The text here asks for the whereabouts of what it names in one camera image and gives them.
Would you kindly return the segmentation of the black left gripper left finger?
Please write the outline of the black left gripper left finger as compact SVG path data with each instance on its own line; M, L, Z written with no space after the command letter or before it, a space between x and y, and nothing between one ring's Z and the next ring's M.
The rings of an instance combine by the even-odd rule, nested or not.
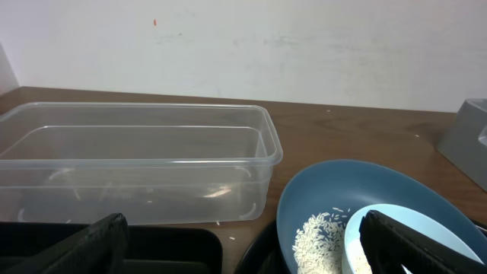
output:
M5 269L4 274L118 273L129 243L126 218L108 215L46 250Z

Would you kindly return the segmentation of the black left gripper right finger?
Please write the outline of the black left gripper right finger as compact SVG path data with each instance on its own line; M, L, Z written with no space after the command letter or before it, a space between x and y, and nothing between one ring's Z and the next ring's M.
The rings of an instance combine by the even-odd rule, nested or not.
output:
M373 274L486 274L479 263L377 211L362 218L360 242Z

